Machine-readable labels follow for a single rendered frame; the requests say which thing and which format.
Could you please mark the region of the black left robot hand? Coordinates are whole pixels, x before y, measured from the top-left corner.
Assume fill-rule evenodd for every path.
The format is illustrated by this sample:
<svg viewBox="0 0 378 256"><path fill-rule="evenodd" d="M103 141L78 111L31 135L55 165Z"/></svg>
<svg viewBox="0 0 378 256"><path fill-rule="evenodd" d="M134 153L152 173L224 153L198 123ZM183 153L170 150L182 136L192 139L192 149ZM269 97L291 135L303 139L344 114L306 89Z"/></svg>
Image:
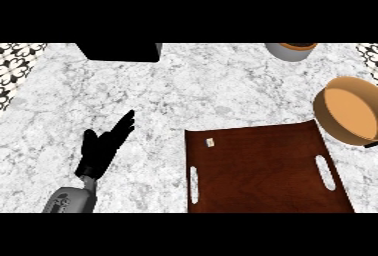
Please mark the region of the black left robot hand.
<svg viewBox="0 0 378 256"><path fill-rule="evenodd" d="M83 134L81 160L75 170L78 177L87 176L97 180L111 165L117 151L134 130L134 111L130 110L117 122L111 131L97 135L91 129Z"/></svg>

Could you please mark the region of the dark brown wooden tray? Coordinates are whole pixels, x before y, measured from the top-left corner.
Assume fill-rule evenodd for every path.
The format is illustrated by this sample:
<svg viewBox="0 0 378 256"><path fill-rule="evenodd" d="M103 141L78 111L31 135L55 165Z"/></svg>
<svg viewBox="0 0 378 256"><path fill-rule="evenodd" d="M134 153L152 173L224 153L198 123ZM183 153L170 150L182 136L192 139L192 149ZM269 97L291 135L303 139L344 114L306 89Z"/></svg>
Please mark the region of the dark brown wooden tray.
<svg viewBox="0 0 378 256"><path fill-rule="evenodd" d="M322 181L316 158L332 159L314 121L187 131L184 143L186 171L198 173L190 213L353 211L338 174L334 189Z"/></svg>

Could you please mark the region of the grey plant pot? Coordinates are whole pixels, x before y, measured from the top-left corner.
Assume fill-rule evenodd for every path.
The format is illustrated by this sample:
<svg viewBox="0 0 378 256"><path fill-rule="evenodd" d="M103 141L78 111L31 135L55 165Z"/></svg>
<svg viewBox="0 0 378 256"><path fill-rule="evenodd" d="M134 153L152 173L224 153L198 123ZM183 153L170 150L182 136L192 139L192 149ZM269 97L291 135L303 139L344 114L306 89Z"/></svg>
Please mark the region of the grey plant pot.
<svg viewBox="0 0 378 256"><path fill-rule="evenodd" d="M303 61L316 46L316 43L266 43L270 54L288 62Z"/></svg>

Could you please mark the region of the orange pot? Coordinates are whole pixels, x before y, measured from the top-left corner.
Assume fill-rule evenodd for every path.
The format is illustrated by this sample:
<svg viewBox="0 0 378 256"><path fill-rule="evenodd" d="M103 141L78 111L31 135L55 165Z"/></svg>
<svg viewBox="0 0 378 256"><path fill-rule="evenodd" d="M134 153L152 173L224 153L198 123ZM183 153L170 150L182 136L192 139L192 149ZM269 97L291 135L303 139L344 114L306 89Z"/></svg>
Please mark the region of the orange pot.
<svg viewBox="0 0 378 256"><path fill-rule="evenodd" d="M345 144L378 146L378 86L366 80L334 78L313 100L317 122Z"/></svg>

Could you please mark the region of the black appliance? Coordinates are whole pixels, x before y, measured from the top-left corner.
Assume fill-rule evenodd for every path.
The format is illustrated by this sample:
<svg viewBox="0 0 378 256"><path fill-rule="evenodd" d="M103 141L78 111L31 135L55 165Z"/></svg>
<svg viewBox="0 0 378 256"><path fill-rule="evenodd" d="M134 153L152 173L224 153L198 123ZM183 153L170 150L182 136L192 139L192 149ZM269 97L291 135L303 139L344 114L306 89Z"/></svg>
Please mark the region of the black appliance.
<svg viewBox="0 0 378 256"><path fill-rule="evenodd" d="M83 54L93 61L159 61L161 43L78 43Z"/></svg>

